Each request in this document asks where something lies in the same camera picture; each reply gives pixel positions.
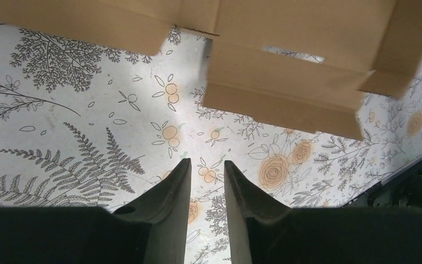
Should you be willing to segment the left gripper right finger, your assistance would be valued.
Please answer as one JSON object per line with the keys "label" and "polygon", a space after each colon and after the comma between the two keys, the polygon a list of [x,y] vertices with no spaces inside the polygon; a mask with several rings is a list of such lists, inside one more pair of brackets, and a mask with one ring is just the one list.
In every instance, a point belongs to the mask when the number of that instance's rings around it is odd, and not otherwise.
{"label": "left gripper right finger", "polygon": [[232,161],[224,163],[232,263],[281,263],[277,245],[291,209],[257,187]]}

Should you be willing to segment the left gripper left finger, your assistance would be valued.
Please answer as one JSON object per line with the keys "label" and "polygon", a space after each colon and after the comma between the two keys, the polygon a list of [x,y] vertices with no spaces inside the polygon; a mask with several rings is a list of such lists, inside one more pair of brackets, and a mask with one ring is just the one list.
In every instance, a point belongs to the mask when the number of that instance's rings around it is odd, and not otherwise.
{"label": "left gripper left finger", "polygon": [[122,234],[119,263],[183,263],[191,194],[191,160],[113,215],[129,224]]}

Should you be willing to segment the brown cardboard paper box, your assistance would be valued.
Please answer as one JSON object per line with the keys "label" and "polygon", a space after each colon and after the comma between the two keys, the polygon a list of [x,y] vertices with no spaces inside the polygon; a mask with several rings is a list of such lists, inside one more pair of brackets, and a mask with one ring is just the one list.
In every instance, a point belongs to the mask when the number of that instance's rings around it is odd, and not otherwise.
{"label": "brown cardboard paper box", "polygon": [[136,64],[204,37],[205,107],[355,140],[363,93],[400,98],[422,59],[422,1],[0,1],[0,23],[29,30],[12,62],[48,89],[89,86],[86,44]]}

